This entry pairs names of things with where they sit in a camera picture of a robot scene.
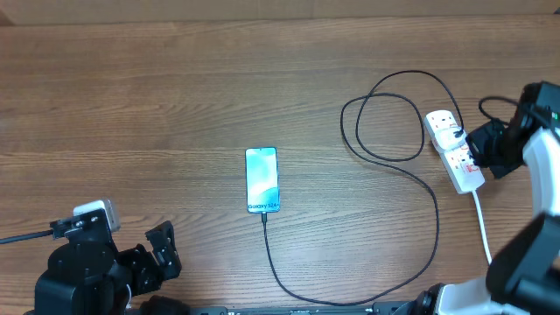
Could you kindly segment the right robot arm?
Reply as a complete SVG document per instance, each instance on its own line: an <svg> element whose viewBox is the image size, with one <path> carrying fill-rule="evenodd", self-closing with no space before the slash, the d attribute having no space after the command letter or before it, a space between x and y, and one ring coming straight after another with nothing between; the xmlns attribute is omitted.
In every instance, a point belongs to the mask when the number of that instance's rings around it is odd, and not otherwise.
<svg viewBox="0 0 560 315"><path fill-rule="evenodd" d="M467 133L444 118L424 125L441 158L465 153L448 171L487 168L501 179L528 167L532 221L490 262L484 276L460 284L436 284L397 314L557 314L559 312L559 86L524 87L509 122L491 117Z"/></svg>

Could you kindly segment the white power strip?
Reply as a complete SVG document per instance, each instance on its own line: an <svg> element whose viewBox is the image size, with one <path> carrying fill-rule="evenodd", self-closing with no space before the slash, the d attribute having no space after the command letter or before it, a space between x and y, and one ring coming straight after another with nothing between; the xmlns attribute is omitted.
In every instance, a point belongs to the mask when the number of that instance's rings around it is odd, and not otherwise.
<svg viewBox="0 0 560 315"><path fill-rule="evenodd" d="M433 139L437 130L449 128L451 126L460 127L452 112L448 110L436 110L430 112L423 119L423 123L430 135L430 140L434 148L435 145L433 143ZM466 142L456 150L443 153L438 152L438 154L441 157L444 168L450 176L451 182L458 194L475 192L485 183L482 171L474 164L471 152Z"/></svg>

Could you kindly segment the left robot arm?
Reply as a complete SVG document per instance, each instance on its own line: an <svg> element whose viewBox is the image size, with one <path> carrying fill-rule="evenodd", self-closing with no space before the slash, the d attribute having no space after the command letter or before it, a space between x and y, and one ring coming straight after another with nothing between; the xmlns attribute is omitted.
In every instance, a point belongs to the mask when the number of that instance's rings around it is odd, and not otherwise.
<svg viewBox="0 0 560 315"><path fill-rule="evenodd" d="M118 250L102 209L50 227L68 243L49 256L35 284L31 314L124 314L133 297L158 291L182 270L168 220L145 233L152 251L141 244Z"/></svg>

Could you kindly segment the blue Samsung Galaxy smartphone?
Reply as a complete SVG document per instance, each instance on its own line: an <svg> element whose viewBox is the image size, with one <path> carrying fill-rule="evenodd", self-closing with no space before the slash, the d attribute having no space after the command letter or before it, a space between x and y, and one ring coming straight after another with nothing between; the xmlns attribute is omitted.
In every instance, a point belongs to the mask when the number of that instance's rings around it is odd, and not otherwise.
<svg viewBox="0 0 560 315"><path fill-rule="evenodd" d="M277 149L245 150L247 209L249 213L277 213L280 210Z"/></svg>

